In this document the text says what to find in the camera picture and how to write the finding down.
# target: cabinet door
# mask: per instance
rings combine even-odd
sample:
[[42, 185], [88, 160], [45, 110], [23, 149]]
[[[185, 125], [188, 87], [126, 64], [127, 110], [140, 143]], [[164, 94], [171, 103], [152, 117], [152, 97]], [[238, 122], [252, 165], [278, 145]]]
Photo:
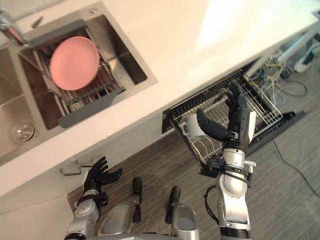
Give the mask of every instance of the cabinet door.
[[2, 196], [0, 198], [0, 213], [65, 196], [83, 184], [85, 173], [90, 169], [89, 167], [81, 167], [80, 174], [65, 176], [65, 174], [79, 173], [76, 162], [81, 166], [91, 165], [100, 157], [106, 156], [109, 168], [112, 168], [159, 140], [162, 137], [161, 128], [162, 113], [132, 127], [115, 138], [107, 138], [96, 146], [85, 149]]
[[73, 220], [66, 196], [0, 214], [2, 240], [62, 240]]

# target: faucet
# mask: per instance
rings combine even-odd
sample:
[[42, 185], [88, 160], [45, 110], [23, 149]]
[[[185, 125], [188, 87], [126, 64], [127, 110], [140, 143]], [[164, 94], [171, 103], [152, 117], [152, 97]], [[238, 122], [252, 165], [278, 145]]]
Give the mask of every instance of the faucet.
[[3, 8], [0, 9], [0, 30], [12, 41], [19, 45], [27, 45], [27, 40], [23, 36], [21, 30], [16, 24], [12, 17], [5, 12]]

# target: pink plate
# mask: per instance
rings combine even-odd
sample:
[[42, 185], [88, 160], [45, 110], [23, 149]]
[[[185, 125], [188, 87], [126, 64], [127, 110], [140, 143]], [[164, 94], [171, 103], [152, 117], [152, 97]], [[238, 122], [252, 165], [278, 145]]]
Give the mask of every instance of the pink plate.
[[90, 39], [70, 37], [56, 48], [51, 57], [52, 80], [64, 90], [81, 89], [96, 76], [99, 61], [98, 50]]

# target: white cup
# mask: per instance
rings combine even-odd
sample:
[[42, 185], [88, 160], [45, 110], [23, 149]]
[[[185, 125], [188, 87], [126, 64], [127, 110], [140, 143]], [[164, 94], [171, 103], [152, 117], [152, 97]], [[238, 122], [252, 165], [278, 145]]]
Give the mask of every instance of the white cup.
[[183, 135], [189, 136], [189, 138], [192, 140], [196, 140], [206, 135], [205, 132], [201, 130], [198, 124], [196, 113], [186, 116], [185, 121], [182, 122], [180, 126], [182, 127]]

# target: cabinet handle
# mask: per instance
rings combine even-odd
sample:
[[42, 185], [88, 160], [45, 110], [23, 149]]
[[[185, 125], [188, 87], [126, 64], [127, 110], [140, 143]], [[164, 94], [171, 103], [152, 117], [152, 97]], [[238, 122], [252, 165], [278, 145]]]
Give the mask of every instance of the cabinet handle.
[[60, 171], [61, 175], [62, 176], [74, 176], [74, 175], [82, 174], [81, 165], [80, 165], [79, 161], [75, 160], [74, 163], [76, 164], [76, 168], [78, 169], [77, 172], [65, 173], [64, 170], [62, 168], [60, 168], [59, 171]]
[[94, 160], [91, 159], [90, 163], [79, 163], [81, 168], [92, 168], [94, 166]]

